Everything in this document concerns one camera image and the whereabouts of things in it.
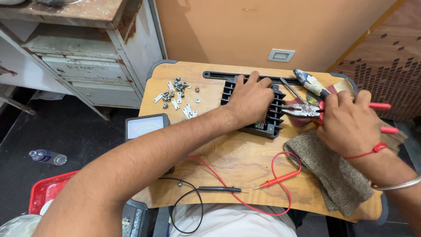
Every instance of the red-handled pliers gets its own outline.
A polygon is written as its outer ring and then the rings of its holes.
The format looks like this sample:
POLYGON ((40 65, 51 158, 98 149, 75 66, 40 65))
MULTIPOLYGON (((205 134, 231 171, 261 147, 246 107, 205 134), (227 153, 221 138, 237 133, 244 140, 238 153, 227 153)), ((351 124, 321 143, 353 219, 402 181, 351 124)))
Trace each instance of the red-handled pliers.
MULTIPOLYGON (((370 103, 369 107, 374 110, 389 110, 392 108, 390 104, 383 103, 370 103)), ((291 116, 293 118, 299 119, 317 119, 317 122, 320 125, 323 125, 323 111, 325 110, 325 102, 321 101, 318 106, 314 105, 305 105, 305 104, 293 104, 293 105, 283 105, 281 110, 284 114, 291 116)), ((385 134, 396 134, 399 132, 399 129, 394 127, 381 127, 381 133, 385 134)))

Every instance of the brown cloth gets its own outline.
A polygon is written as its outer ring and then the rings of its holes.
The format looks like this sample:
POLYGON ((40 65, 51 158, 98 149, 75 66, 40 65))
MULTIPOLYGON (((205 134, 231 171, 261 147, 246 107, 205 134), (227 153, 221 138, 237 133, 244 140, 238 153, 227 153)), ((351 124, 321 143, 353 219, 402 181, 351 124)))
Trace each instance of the brown cloth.
MULTIPOLYGON (((373 190, 367 178, 339 154, 331 150, 311 129, 285 142, 284 150, 296 154, 303 167, 320 181, 320 190, 328 211, 339 210, 349 217, 360 203, 367 201, 373 190)), ((289 155, 295 165, 298 161, 289 155)))

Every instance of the white cloth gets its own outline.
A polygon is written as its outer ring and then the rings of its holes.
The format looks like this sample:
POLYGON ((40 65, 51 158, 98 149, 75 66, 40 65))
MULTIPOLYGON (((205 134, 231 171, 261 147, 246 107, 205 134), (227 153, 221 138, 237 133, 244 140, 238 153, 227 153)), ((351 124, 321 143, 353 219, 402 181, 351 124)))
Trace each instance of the white cloth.
MULTIPOLYGON (((266 213, 282 213, 282 207, 252 205, 266 213)), ((180 205, 174 210, 177 228, 184 232, 193 231, 200 222, 200 204, 180 205)), ((171 224, 170 237, 182 236, 265 236, 297 237, 295 226, 287 214, 280 216, 265 215, 243 204, 215 203, 203 204, 203 221, 192 234, 183 234, 171 224)))

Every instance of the red tray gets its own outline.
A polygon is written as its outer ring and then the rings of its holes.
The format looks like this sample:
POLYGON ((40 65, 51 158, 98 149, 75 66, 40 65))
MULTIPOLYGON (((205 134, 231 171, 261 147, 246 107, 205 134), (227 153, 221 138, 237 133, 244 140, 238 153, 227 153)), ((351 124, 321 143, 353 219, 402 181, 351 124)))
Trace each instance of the red tray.
POLYGON ((32 186, 31 198, 29 199, 29 214, 39 215, 44 204, 55 199, 67 181, 77 172, 78 170, 36 182, 32 186))

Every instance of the pliers jaw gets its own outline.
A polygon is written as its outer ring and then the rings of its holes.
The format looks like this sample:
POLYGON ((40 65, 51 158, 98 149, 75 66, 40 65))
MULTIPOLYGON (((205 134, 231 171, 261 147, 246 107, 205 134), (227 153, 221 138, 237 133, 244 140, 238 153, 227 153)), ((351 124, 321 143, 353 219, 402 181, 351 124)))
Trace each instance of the pliers jaw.
POLYGON ((281 110, 284 114, 299 119, 318 119, 323 112, 319 107, 305 104, 283 105, 281 110))

